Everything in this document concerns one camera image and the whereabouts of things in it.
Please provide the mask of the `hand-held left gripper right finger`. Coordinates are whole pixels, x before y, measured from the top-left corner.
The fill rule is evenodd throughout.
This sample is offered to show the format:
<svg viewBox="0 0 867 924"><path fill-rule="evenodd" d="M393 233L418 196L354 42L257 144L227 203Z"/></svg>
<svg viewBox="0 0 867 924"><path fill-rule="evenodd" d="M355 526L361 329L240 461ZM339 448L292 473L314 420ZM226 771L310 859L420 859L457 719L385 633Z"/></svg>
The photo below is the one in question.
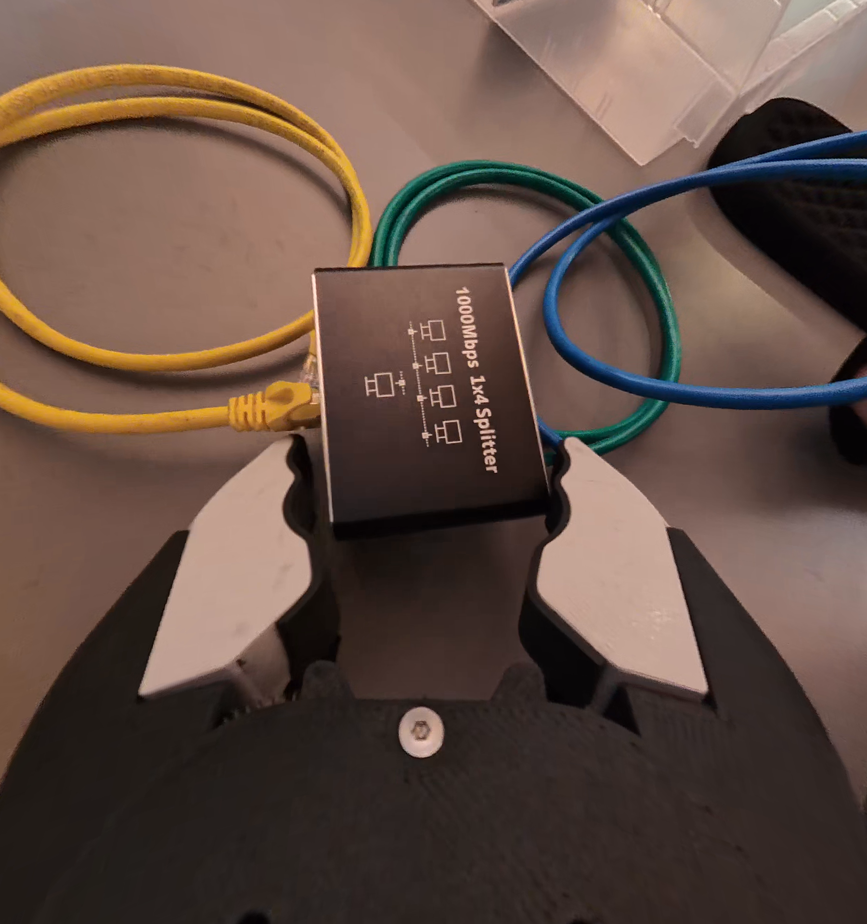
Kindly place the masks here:
<svg viewBox="0 0 867 924"><path fill-rule="evenodd" d="M709 684L666 520L575 438L558 447L550 502L519 619L549 699L608 707L639 687L701 703Z"/></svg>

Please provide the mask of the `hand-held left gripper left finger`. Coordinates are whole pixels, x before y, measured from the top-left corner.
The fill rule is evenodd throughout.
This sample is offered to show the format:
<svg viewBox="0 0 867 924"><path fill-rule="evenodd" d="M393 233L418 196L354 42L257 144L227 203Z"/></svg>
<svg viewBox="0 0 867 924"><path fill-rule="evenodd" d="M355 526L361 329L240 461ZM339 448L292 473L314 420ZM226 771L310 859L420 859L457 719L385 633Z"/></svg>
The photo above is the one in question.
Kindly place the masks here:
<svg viewBox="0 0 867 924"><path fill-rule="evenodd" d="M302 436L270 444L192 521L144 675L142 699L227 684L249 707L294 699L334 661L340 612L316 533Z"/></svg>

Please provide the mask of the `black network splitter box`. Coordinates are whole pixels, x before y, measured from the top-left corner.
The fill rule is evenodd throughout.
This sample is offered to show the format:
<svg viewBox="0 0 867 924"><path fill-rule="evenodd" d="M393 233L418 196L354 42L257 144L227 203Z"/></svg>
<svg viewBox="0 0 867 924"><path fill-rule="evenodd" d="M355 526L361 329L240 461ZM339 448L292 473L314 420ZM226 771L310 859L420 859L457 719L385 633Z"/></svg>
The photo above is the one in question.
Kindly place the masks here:
<svg viewBox="0 0 867 924"><path fill-rule="evenodd" d="M337 538L547 511L503 264L319 269L312 289Z"/></svg>

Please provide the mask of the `black mesh wrist rest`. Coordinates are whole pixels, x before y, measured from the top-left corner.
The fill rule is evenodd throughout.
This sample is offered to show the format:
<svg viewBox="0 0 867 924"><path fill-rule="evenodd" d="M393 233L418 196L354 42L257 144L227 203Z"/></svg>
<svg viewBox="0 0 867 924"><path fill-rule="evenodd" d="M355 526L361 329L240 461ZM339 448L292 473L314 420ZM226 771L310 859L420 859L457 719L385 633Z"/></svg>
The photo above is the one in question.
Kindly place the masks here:
<svg viewBox="0 0 867 924"><path fill-rule="evenodd" d="M709 168L846 133L810 103L773 99L726 133ZM867 182L758 181L712 197L742 237L867 335Z"/></svg>

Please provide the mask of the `clear acrylic tray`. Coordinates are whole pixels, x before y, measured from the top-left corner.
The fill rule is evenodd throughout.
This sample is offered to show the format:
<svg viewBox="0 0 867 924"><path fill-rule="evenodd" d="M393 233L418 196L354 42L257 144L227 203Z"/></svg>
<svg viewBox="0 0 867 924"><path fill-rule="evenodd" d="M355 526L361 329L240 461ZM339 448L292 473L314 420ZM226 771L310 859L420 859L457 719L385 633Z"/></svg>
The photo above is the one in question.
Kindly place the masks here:
<svg viewBox="0 0 867 924"><path fill-rule="evenodd" d="M810 71L852 69L867 1L478 1L634 163L699 148Z"/></svg>

